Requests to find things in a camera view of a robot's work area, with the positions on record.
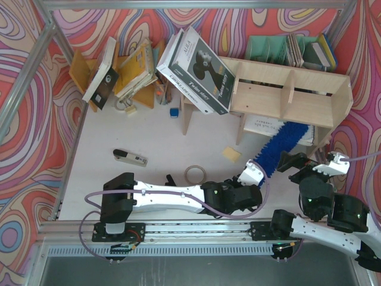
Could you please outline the blue microfibre duster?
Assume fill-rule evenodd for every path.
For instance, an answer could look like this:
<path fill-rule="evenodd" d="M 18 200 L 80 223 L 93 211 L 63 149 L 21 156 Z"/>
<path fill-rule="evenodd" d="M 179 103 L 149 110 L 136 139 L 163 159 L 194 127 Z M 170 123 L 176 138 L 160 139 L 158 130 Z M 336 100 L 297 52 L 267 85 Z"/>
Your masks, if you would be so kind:
<path fill-rule="evenodd" d="M 254 161 L 263 168 L 268 178 L 275 172 L 282 151 L 289 153 L 307 131 L 308 125 L 286 122 L 262 147 Z"/>

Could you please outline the black T-shaped plastic piece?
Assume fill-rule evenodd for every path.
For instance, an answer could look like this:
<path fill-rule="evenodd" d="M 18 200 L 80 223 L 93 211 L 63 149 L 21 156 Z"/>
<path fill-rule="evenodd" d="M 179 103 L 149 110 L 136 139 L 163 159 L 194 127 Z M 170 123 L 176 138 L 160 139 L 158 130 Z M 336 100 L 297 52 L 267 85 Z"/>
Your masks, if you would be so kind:
<path fill-rule="evenodd" d="M 177 186 L 171 174 L 166 175 L 166 180 L 165 186 Z"/>

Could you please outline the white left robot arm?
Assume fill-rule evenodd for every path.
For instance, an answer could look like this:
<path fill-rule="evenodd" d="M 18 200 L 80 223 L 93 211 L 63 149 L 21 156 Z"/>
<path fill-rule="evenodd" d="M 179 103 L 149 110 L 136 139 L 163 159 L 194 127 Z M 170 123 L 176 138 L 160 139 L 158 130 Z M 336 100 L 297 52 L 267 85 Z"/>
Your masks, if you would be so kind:
<path fill-rule="evenodd" d="M 244 170 L 224 182 L 208 181 L 193 186 L 146 184 L 133 173 L 122 173 L 104 184 L 100 222 L 107 235 L 121 235 L 132 212 L 156 212 L 167 209 L 212 217 L 231 217 L 235 211 L 262 205 L 262 171 Z"/>

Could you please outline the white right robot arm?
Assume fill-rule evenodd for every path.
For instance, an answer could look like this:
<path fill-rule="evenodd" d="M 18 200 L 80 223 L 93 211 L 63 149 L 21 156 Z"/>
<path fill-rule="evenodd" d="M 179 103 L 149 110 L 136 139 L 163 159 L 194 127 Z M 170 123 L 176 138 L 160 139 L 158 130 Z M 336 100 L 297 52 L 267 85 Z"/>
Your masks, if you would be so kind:
<path fill-rule="evenodd" d="M 352 159 L 339 152 L 329 153 L 327 159 L 326 164 L 320 164 L 304 153 L 282 151 L 276 170 L 298 170 L 289 180 L 299 188 L 303 217 L 277 209 L 270 231 L 282 240 L 301 238 L 325 245 L 365 269 L 380 272 L 380 229 L 369 206 L 356 197 L 335 192 L 329 183 L 330 178 L 348 173 Z"/>

